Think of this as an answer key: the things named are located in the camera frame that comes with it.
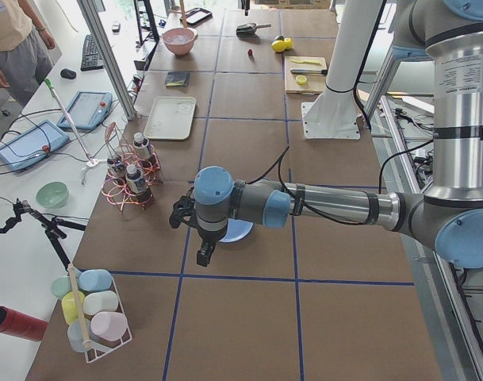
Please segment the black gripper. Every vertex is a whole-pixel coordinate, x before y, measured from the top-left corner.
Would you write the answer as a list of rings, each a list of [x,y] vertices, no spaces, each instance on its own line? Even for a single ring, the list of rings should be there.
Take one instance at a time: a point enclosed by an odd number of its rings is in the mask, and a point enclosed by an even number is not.
[[[201,220],[195,208],[195,199],[192,197],[193,190],[189,189],[185,195],[173,204],[173,210],[169,217],[172,229],[177,229],[182,223],[197,230],[202,239],[201,247],[197,250],[197,264],[205,267],[210,264],[217,242],[227,232],[227,220],[209,223]]]

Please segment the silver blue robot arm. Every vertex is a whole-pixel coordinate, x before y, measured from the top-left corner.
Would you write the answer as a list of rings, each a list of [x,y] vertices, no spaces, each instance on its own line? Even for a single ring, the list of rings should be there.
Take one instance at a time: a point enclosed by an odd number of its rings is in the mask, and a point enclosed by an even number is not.
[[[172,228],[197,230],[199,265],[209,265],[230,221],[281,228],[303,214],[380,225],[453,265],[483,267],[483,1],[398,2],[392,55],[435,66],[432,150],[417,167],[431,172],[431,184],[420,193],[370,193],[264,177],[245,182],[206,167],[169,218]]]

